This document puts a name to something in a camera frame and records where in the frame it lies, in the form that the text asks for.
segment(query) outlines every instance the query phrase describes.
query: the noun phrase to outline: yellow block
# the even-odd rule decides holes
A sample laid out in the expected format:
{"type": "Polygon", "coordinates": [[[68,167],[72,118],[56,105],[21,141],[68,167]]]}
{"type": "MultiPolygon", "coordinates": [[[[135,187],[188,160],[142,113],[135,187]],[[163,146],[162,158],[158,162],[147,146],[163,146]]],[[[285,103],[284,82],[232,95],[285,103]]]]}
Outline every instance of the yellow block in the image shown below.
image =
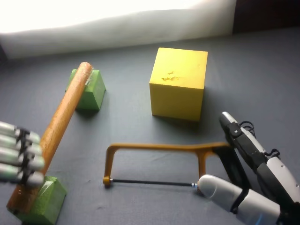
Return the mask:
{"type": "Polygon", "coordinates": [[[159,48],[151,79],[152,115],[200,119],[207,52],[159,48]]]}

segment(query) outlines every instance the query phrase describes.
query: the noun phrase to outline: wooden rod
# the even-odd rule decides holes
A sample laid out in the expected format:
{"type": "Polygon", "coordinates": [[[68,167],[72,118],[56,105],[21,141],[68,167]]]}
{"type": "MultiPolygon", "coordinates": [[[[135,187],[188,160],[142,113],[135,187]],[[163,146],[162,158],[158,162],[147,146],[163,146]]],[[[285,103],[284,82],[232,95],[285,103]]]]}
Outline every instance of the wooden rod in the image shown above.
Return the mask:
{"type": "MultiPolygon", "coordinates": [[[[46,174],[52,158],[56,152],[62,136],[67,129],[73,112],[80,100],[84,91],[85,83],[87,82],[93,67],[87,62],[82,62],[67,89],[65,96],[60,102],[55,114],[53,115],[42,139],[41,148],[45,159],[45,167],[41,171],[46,174]]],[[[39,188],[28,188],[22,185],[17,185],[12,196],[10,197],[7,208],[13,213],[29,213],[36,197],[39,188]]]]}

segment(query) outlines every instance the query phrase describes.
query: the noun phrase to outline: green block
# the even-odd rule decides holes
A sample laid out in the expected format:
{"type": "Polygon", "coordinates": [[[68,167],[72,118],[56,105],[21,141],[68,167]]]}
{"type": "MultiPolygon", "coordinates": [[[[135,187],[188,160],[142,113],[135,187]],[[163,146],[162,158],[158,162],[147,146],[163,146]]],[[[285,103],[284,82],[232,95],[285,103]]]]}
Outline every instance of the green block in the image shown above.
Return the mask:
{"type": "Polygon", "coordinates": [[[16,216],[29,225],[54,225],[66,194],[67,191],[56,177],[45,177],[30,213],[18,213],[16,216]]]}
{"type": "MultiPolygon", "coordinates": [[[[69,79],[68,87],[72,79],[74,78],[76,71],[77,69],[73,69],[69,79]]],[[[99,111],[102,104],[105,90],[106,88],[103,83],[100,71],[93,70],[90,76],[90,81],[88,85],[86,85],[76,109],[92,109],[92,110],[99,111]]]]}

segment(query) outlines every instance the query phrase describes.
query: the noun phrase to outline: gray tabletop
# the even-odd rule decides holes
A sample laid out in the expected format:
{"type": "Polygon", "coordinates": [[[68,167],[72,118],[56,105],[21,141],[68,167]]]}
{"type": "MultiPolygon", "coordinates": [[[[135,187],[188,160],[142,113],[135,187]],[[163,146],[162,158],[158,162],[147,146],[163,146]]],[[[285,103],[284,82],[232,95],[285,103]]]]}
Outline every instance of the gray tabletop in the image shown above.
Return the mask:
{"type": "MultiPolygon", "coordinates": [[[[277,148],[300,180],[300,29],[188,40],[99,52],[16,60],[0,67],[0,120],[43,134],[72,69],[99,69],[107,91],[100,112],[75,112],[47,175],[68,189],[57,225],[241,224],[188,187],[116,184],[104,189],[106,148],[115,142],[196,144],[224,141],[222,111],[250,120],[267,150],[277,148]],[[193,124],[152,117],[149,79],[159,47],[209,52],[202,115],[193,124]]],[[[254,190],[254,174],[243,164],[254,190]]],[[[218,158],[207,173],[228,179],[218,158]]],[[[195,182],[194,155],[118,152],[112,178],[195,182]]],[[[6,211],[14,189],[0,184],[0,224],[20,222],[6,211]]]]}

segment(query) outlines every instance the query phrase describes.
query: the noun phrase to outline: yellow box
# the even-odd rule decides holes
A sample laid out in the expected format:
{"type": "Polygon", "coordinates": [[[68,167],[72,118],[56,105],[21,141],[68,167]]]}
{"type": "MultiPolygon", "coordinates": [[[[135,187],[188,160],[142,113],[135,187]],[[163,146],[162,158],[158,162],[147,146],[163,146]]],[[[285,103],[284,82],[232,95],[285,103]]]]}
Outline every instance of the yellow box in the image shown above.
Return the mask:
{"type": "Polygon", "coordinates": [[[149,82],[152,115],[199,121],[207,55],[158,49],[149,82]]]}

